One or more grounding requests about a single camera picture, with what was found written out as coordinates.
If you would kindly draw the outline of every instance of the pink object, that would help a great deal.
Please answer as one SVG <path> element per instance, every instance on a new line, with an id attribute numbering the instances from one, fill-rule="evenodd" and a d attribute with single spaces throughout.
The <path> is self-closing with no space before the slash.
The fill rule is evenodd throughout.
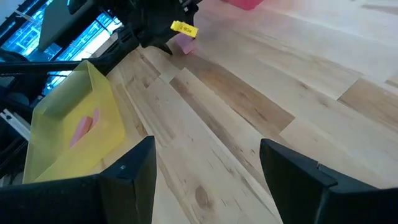
<path id="1" fill-rule="evenodd" d="M 195 45 L 193 44 L 193 38 L 188 35 L 177 34 L 175 36 L 175 40 L 181 47 L 184 54 L 189 54 L 189 52 L 191 52 L 195 48 Z"/>
<path id="2" fill-rule="evenodd" d="M 262 0 L 223 0 L 244 10 L 254 9 Z"/>
<path id="3" fill-rule="evenodd" d="M 98 122 L 99 119 L 100 119 L 100 111 L 98 108 L 95 108 L 93 115 L 93 123 L 91 124 L 90 130 L 94 127 L 94 125 Z"/>
<path id="4" fill-rule="evenodd" d="M 93 118 L 89 116 L 84 116 L 81 118 L 73 135 L 73 138 L 70 141 L 69 147 L 72 147 L 74 144 L 76 144 L 76 142 L 78 142 L 90 130 L 90 126 L 92 123 Z"/>

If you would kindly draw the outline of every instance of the wood knot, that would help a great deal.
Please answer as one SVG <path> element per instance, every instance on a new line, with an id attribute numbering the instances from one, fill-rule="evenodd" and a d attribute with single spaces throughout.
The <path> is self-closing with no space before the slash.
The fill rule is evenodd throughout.
<path id="1" fill-rule="evenodd" d="M 207 192 L 202 186 L 197 187 L 195 191 L 195 198 L 200 208 L 202 209 L 211 208 L 211 203 L 207 195 Z"/>

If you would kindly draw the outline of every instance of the yellow label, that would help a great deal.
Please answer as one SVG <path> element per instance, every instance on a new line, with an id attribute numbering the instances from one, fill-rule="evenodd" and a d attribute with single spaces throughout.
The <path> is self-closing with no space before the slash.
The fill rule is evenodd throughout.
<path id="1" fill-rule="evenodd" d="M 196 37 L 198 34 L 198 28 L 180 21 L 173 21 L 170 28 L 174 31 L 181 32 L 191 37 Z"/>

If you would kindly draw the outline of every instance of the wooden floor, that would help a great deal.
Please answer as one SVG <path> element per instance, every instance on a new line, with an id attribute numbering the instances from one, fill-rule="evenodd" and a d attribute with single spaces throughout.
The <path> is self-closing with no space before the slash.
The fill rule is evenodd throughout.
<path id="1" fill-rule="evenodd" d="M 154 223 L 282 223 L 261 138 L 376 187 L 398 186 L 397 3 L 199 7 L 194 52 L 173 41 L 172 57 L 137 49 L 108 75 L 128 138 L 99 166 L 155 136 Z"/>

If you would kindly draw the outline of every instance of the yellow paper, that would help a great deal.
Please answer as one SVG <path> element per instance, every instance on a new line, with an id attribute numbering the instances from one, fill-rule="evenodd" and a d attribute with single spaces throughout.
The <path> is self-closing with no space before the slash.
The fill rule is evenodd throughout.
<path id="1" fill-rule="evenodd" d="M 181 32 L 191 37 L 196 37 L 198 34 L 198 28 L 180 21 L 173 21 L 170 28 L 174 31 Z"/>

